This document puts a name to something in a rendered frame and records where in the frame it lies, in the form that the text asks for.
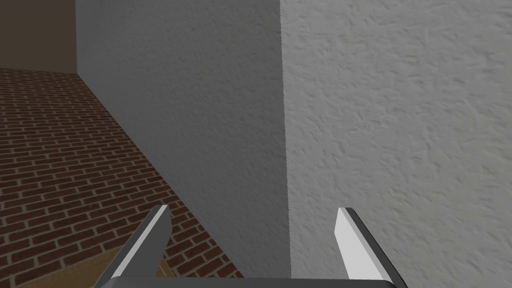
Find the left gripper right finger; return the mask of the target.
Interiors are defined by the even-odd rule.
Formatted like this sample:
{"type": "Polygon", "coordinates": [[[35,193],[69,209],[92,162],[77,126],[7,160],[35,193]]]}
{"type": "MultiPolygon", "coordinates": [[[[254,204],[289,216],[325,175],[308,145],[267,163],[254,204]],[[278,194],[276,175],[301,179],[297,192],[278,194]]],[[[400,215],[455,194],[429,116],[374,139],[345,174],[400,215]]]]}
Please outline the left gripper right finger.
{"type": "Polygon", "coordinates": [[[348,279],[404,280],[354,208],[338,208],[334,234],[348,279]]]}

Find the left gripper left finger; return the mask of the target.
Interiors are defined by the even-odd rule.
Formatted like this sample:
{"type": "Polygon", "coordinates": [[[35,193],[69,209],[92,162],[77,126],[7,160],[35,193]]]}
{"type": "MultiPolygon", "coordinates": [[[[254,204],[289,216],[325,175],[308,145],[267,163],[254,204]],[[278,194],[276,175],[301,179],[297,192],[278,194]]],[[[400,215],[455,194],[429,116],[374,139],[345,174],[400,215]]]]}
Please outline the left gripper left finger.
{"type": "Polygon", "coordinates": [[[171,233],[169,206],[154,206],[109,265],[107,279],[154,276],[171,233]]]}

